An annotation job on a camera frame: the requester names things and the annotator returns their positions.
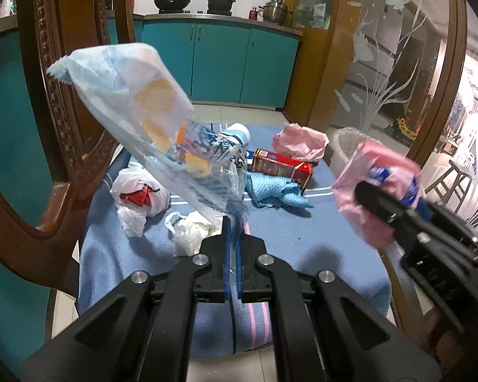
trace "pressure cooker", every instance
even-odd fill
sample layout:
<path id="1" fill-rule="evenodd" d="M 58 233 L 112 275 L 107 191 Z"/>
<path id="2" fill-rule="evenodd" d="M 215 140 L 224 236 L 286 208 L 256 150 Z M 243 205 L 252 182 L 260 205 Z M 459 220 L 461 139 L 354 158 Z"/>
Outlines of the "pressure cooker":
<path id="1" fill-rule="evenodd" d="M 287 5 L 283 4 L 283 0 L 271 0 L 264 7 L 260 6 L 259 8 L 262 9 L 262 17 L 265 21 L 280 25 L 287 19 L 287 14 L 292 14 Z"/>

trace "red cardboard box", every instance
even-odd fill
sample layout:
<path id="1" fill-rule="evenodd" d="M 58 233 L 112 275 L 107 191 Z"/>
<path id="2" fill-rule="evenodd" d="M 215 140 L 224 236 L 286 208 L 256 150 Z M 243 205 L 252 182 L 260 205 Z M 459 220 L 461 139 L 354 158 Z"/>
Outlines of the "red cardboard box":
<path id="1" fill-rule="evenodd" d="M 253 155 L 253 172 L 292 178 L 301 186 L 301 192 L 306 189 L 313 171 L 311 163 L 298 161 L 265 149 L 259 148 Z"/>

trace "transparent plastic bag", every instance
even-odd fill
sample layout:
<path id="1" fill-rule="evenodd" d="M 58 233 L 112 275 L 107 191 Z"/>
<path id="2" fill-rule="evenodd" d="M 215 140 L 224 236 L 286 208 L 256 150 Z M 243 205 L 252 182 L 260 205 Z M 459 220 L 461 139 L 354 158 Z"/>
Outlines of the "transparent plastic bag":
<path id="1" fill-rule="evenodd" d="M 48 68 L 72 84 L 95 118 L 164 187 L 216 227 L 228 214 L 232 240 L 246 207 L 246 150 L 202 124 L 158 52 L 142 43 L 76 50 Z"/>

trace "blue cloth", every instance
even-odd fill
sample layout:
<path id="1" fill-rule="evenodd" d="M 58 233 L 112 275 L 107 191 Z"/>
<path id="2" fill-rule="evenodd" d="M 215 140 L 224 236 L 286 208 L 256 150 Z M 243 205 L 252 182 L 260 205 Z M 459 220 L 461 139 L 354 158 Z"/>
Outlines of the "blue cloth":
<path id="1" fill-rule="evenodd" d="M 279 126 L 247 125 L 251 148 L 269 150 Z M 215 132 L 222 128 L 215 124 Z M 127 166 L 129 154 L 123 151 L 110 167 L 105 181 L 111 186 L 120 169 Z M 257 209 L 247 202 L 249 223 L 246 230 L 265 241 L 270 254 L 289 262 L 306 274 L 330 269 L 365 297 L 381 314 L 387 313 L 391 287 L 384 265 L 376 250 L 356 236 L 338 212 L 329 186 L 334 176 L 324 162 L 314 167 L 314 175 L 305 196 L 312 209 L 282 207 Z M 80 241 L 80 286 L 76 303 L 82 314 L 107 292 L 136 270 L 151 274 L 167 272 L 177 259 L 168 230 L 163 225 L 167 213 L 188 214 L 193 208 L 183 199 L 172 197 L 171 208 L 148 218 L 144 235 L 127 238 L 117 217 L 115 202 L 103 182 L 92 199 L 87 228 Z M 272 341 L 269 308 L 265 303 L 243 305 L 232 285 L 237 351 L 258 347 Z M 228 303 L 198 303 L 192 355 L 215 357 L 232 353 L 232 316 Z"/>
<path id="2" fill-rule="evenodd" d="M 246 192 L 257 208 L 290 207 L 310 208 L 312 205 L 301 196 L 301 187 L 286 177 L 272 177 L 258 172 L 248 172 Z"/>

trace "metal screw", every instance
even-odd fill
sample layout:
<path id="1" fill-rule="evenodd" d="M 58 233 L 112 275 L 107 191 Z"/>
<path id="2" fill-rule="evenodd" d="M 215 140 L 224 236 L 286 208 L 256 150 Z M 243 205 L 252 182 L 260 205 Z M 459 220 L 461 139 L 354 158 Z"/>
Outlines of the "metal screw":
<path id="1" fill-rule="evenodd" d="M 149 275 L 141 270 L 138 270 L 131 275 L 131 281 L 136 284 L 145 283 L 148 278 Z"/>
<path id="2" fill-rule="evenodd" d="M 270 266 L 271 264 L 274 263 L 274 257 L 271 256 L 270 254 L 261 254 L 257 258 L 258 262 L 262 264 L 263 266 Z"/>
<path id="3" fill-rule="evenodd" d="M 204 266 L 209 262 L 209 257 L 205 254 L 197 254 L 193 257 L 193 263 L 197 266 Z"/>
<path id="4" fill-rule="evenodd" d="M 421 232 L 416 236 L 419 242 L 426 244 L 430 241 L 430 236 L 427 233 Z"/>
<path id="5" fill-rule="evenodd" d="M 329 270 L 322 270 L 319 273 L 319 279 L 323 281 L 324 283 L 331 283 L 334 282 L 334 279 L 336 276 L 334 275 L 333 272 L 330 272 Z"/>

